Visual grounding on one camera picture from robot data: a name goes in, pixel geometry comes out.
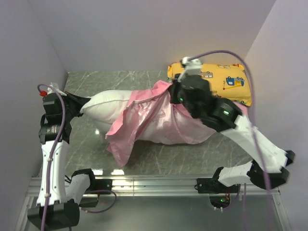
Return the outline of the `white pillow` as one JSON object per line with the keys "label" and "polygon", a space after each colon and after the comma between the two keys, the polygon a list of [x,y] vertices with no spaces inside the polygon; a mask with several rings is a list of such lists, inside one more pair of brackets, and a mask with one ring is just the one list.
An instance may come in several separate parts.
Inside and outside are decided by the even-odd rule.
{"label": "white pillow", "polygon": [[103,91],[93,96],[81,111],[107,134],[112,123],[127,106],[132,92],[128,90]]}

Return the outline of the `pink pillowcase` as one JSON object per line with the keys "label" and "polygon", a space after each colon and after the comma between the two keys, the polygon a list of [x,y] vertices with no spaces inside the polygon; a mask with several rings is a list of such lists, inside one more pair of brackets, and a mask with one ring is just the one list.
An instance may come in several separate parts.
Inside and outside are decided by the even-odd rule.
{"label": "pink pillowcase", "polygon": [[158,81],[153,88],[134,90],[127,106],[106,134],[118,166],[125,166],[137,140],[166,145],[199,144],[216,131],[193,119],[181,104],[171,104],[170,84]]}

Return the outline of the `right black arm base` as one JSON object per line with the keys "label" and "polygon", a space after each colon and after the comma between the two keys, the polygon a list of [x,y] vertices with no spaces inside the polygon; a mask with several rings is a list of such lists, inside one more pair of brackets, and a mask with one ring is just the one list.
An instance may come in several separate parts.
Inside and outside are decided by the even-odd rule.
{"label": "right black arm base", "polygon": [[232,206],[239,196],[240,188],[240,184],[227,187],[212,178],[197,178],[194,186],[199,194],[209,194],[210,204],[214,210],[219,209],[221,212]]}

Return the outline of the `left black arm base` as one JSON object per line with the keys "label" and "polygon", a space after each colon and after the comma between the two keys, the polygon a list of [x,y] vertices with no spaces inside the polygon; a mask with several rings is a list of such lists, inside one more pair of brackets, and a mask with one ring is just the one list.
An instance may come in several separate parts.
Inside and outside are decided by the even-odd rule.
{"label": "left black arm base", "polygon": [[86,191],[83,195],[79,206],[81,208],[95,208],[101,195],[111,195],[113,181],[111,179],[96,179],[92,189]]}

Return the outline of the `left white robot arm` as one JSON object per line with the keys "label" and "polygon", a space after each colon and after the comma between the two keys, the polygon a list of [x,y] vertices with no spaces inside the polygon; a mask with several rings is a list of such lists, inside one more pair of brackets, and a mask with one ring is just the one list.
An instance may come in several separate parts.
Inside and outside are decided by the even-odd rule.
{"label": "left white robot arm", "polygon": [[28,220],[41,231],[71,228],[79,223],[79,204],[84,193],[97,188],[93,171],[75,171],[65,184],[65,162],[70,143],[71,120],[82,116],[81,108],[90,100],[71,93],[41,93],[45,113],[38,133],[43,166],[36,207],[27,212]]}

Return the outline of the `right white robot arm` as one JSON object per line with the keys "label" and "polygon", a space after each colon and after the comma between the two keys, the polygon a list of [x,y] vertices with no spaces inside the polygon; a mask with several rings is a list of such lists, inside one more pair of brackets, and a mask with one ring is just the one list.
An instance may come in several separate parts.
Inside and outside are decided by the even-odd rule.
{"label": "right white robot arm", "polygon": [[171,103],[181,104],[194,119],[228,137],[245,150],[252,161],[235,167],[219,167],[204,184],[206,193],[222,193],[237,184],[252,183],[266,189],[284,185],[289,177],[288,165],[295,153],[280,149],[267,139],[241,109],[227,98],[212,95],[210,83],[199,75],[179,79],[176,74],[168,88]]}

